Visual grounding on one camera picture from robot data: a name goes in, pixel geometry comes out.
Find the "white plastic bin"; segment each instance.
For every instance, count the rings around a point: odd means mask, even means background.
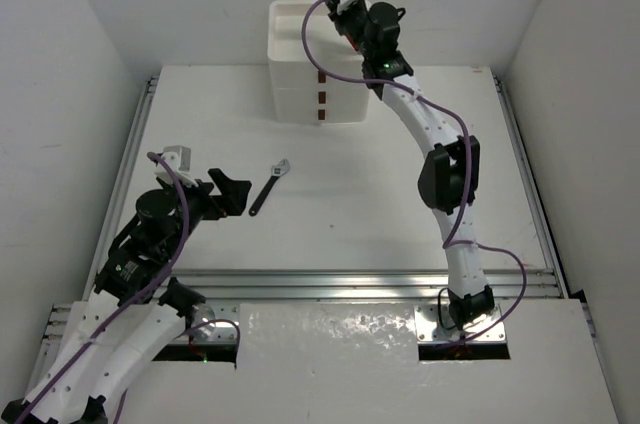
[[[304,54],[302,18],[314,1],[275,1],[269,6],[267,55],[276,116],[298,124],[361,122],[367,116],[369,90],[323,76]],[[350,77],[362,76],[362,57],[338,35],[327,17],[316,9],[309,20],[309,47],[327,69]]]

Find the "black cable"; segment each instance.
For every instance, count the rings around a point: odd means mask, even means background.
[[[442,293],[444,291],[449,292],[449,289],[443,287],[442,289],[440,289],[440,292],[438,292],[438,324],[440,324],[440,327],[445,331],[451,331],[456,328],[455,324],[451,327],[445,327],[444,322],[442,322]]]

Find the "black wrench handle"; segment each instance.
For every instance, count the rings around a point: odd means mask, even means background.
[[[269,178],[267,183],[264,185],[264,187],[260,191],[260,194],[258,195],[256,200],[254,201],[253,205],[251,206],[251,209],[249,209],[249,215],[250,216],[255,216],[256,214],[258,214],[258,211],[260,211],[260,208],[262,207],[262,204],[264,204],[264,201],[267,199],[267,196],[271,192],[271,189],[273,189],[273,185],[276,183],[276,181],[279,178],[280,178],[280,176],[271,176]]]

